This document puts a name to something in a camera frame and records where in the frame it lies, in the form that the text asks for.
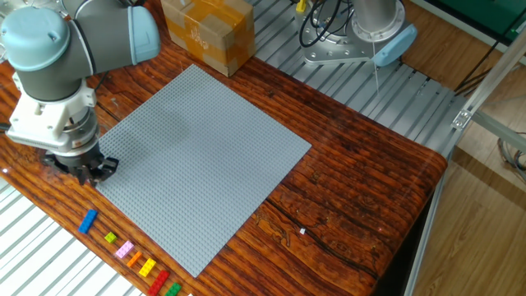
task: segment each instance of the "green lego brick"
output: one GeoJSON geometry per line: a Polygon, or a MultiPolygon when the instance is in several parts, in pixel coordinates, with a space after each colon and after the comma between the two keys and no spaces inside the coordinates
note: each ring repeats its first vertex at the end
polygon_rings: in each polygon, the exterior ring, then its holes
{"type": "Polygon", "coordinates": [[[175,296],[179,293],[180,290],[181,290],[181,285],[178,283],[173,283],[172,288],[170,288],[170,290],[168,290],[168,292],[166,292],[164,296],[175,296]]]}
{"type": "Polygon", "coordinates": [[[113,232],[110,232],[104,238],[108,241],[108,243],[115,243],[115,241],[117,240],[117,237],[115,236],[115,234],[113,234],[113,232]]]}

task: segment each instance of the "light blue joint cap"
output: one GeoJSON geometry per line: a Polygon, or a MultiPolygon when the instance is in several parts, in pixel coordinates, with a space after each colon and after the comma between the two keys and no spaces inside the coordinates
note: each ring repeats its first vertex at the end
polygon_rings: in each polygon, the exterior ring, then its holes
{"type": "Polygon", "coordinates": [[[408,50],[409,46],[417,38],[417,34],[417,28],[414,25],[408,26],[376,53],[371,60],[378,67],[389,65],[408,50]]]}
{"type": "Polygon", "coordinates": [[[56,62],[70,38],[67,23],[48,8],[17,9],[2,23],[7,59],[18,71],[38,71],[56,62]]]}
{"type": "Polygon", "coordinates": [[[159,30],[154,17],[144,7],[128,8],[131,60],[136,65],[157,57],[161,51],[159,30]]]}

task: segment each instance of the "yellow lego brick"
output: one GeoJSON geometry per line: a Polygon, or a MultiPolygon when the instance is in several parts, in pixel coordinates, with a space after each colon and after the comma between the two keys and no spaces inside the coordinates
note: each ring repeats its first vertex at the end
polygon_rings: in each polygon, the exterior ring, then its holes
{"type": "Polygon", "coordinates": [[[305,12],[307,8],[307,0],[300,0],[296,5],[296,12],[305,12]]]}
{"type": "Polygon", "coordinates": [[[115,236],[115,234],[113,234],[113,232],[110,232],[108,235],[106,235],[105,238],[108,241],[108,243],[115,243],[115,241],[117,240],[117,237],[115,236]]]}
{"type": "Polygon", "coordinates": [[[139,271],[139,275],[142,275],[144,277],[148,276],[151,269],[154,268],[155,263],[157,262],[155,262],[152,258],[148,258],[148,261],[146,261],[146,263],[141,268],[141,271],[139,271]]]}

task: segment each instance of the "green panel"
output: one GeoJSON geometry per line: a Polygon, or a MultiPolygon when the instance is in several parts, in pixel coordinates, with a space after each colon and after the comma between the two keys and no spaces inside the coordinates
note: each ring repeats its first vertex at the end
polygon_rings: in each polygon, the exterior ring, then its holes
{"type": "Polygon", "coordinates": [[[510,41],[513,40],[517,33],[514,32],[521,23],[526,21],[523,16],[507,31],[511,23],[526,8],[524,0],[427,0],[431,3],[439,2],[450,9],[463,14],[471,21],[475,21],[485,26],[498,35],[504,35],[510,41]]]}

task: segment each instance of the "orange lego brick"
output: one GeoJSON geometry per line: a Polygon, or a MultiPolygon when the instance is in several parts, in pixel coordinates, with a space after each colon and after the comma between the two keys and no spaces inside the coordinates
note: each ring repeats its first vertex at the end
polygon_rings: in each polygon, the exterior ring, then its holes
{"type": "Polygon", "coordinates": [[[139,260],[139,258],[141,258],[141,256],[142,256],[142,253],[141,252],[137,252],[137,254],[135,254],[133,256],[133,258],[130,259],[130,261],[126,265],[128,267],[132,267],[135,264],[135,262],[137,262],[137,260],[139,260]]]}

